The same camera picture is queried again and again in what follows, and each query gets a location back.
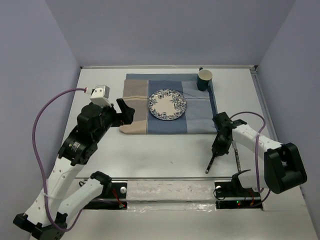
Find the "patchwork tablecloth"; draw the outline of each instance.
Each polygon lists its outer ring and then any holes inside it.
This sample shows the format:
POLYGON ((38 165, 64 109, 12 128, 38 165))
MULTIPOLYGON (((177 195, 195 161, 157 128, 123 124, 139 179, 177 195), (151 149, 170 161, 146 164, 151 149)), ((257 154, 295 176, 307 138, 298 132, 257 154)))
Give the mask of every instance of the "patchwork tablecloth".
POLYGON ((119 130, 126 134, 215 134, 213 117, 217 106, 212 82, 206 91, 197 88, 197 74, 127 74, 123 99, 135 109, 133 123, 119 130), (164 121, 148 109, 148 98, 160 89, 174 89, 186 100, 186 110, 178 119, 164 121))

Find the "green mug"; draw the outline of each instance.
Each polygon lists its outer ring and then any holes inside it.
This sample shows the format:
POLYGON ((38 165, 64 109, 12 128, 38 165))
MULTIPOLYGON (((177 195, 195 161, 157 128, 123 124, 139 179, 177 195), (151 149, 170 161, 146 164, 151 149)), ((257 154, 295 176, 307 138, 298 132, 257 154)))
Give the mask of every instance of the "green mug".
POLYGON ((199 68, 198 76, 196 78, 196 86, 200 91, 205 91, 208 89, 209 82, 212 80, 212 72, 203 67, 199 68))

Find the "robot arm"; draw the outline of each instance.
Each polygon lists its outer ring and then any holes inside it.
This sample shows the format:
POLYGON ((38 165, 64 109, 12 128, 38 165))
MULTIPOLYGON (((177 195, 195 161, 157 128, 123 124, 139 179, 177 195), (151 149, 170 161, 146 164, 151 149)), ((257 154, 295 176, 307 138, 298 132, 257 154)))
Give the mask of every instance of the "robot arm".
MULTIPOLYGON (((212 145, 212 159, 206 173, 209 172, 215 157, 229 153, 232 141, 238 142, 255 152, 256 137, 259 134, 243 120, 232 121, 225 112, 217 114, 213 121, 218 128, 218 134, 212 145)), ((298 148, 294 144, 282 144, 260 135, 258 155, 264 160, 262 187, 267 187, 272 192, 280 194, 307 181, 304 165, 298 148)), ((253 181, 253 179, 256 179, 255 176, 248 181, 250 175, 253 176, 249 171, 235 175, 241 184, 240 187, 247 189, 256 186, 256 180, 253 181)))
POLYGON ((52 239, 60 239, 63 235, 63 232, 59 233, 51 226, 45 209, 45 198, 55 223, 66 229, 66 218, 73 218, 90 200, 102 193, 104 186, 111 184, 109 176, 101 172, 94 173, 88 181, 89 184, 85 184, 63 201, 74 178, 98 149, 98 142, 108 129, 131 124, 133 121, 135 110, 128 107, 123 99, 116 100, 122 113, 117 113, 113 104, 110 104, 107 86, 86 88, 85 93, 91 95, 91 103, 82 108, 77 117, 77 125, 58 151, 55 165, 47 179, 47 194, 42 189, 31 207, 25 213, 18 214, 13 221, 19 228, 32 233, 32 236, 39 240, 51 239, 48 236, 52 236, 52 230, 58 233, 52 239))

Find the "wall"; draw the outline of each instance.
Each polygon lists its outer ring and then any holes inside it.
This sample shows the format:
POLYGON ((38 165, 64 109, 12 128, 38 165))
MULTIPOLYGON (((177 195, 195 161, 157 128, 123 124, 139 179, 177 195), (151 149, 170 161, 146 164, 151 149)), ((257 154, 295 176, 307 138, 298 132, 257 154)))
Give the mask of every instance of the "wall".
POLYGON ((277 136, 299 147, 305 200, 320 236, 320 1, 297 0, 258 67, 277 136))
MULTIPOLYGON (((50 98, 76 86, 80 69, 44 0, 1 0, 0 33, 0 238, 26 240, 29 234, 12 222, 41 189, 33 122, 50 98)), ((40 119, 36 140, 47 173, 72 98, 57 100, 40 119)))
POLYGON ((257 65, 294 0, 46 0, 81 66, 257 65))

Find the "plate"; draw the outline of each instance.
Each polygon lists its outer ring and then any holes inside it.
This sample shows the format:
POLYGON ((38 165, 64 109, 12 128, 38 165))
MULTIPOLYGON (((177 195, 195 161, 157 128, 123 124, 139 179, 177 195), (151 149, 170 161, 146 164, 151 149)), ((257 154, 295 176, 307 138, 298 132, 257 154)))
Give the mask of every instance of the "plate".
POLYGON ((187 102, 185 97, 174 89, 160 89, 149 97, 148 108, 157 119, 171 121, 184 114, 187 102))

